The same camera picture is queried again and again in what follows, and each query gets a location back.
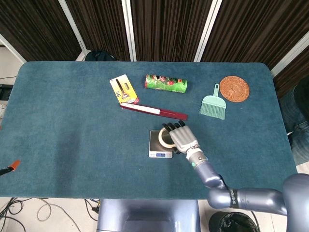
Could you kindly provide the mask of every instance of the brush bristles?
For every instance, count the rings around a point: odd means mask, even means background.
[[[216,117],[222,120],[225,119],[225,108],[220,106],[203,103],[199,113],[210,117]]]

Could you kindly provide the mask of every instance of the white label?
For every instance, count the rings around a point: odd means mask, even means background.
[[[134,104],[129,104],[129,103],[125,103],[125,102],[122,102],[121,106],[125,106],[127,108],[148,112],[148,113],[151,113],[151,114],[156,114],[156,115],[160,114],[160,110],[159,109],[154,109],[154,108],[147,107],[147,106],[134,105]]]

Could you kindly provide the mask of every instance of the digital scale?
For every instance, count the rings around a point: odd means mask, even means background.
[[[162,146],[159,142],[159,130],[151,130],[149,135],[149,157],[150,158],[172,158],[173,149]],[[172,144],[173,141],[167,131],[162,133],[162,139],[167,144]]]

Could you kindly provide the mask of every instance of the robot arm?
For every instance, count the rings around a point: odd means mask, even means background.
[[[196,137],[184,122],[163,126],[177,149],[186,154],[204,185],[210,188],[208,202],[211,207],[285,215],[288,217],[287,232],[309,231],[309,175],[295,174],[288,177],[283,184],[283,194],[269,188],[230,189],[209,163]]]

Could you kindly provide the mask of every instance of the pringles can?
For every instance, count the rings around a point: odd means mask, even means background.
[[[187,80],[147,74],[145,88],[185,93],[187,90]]]

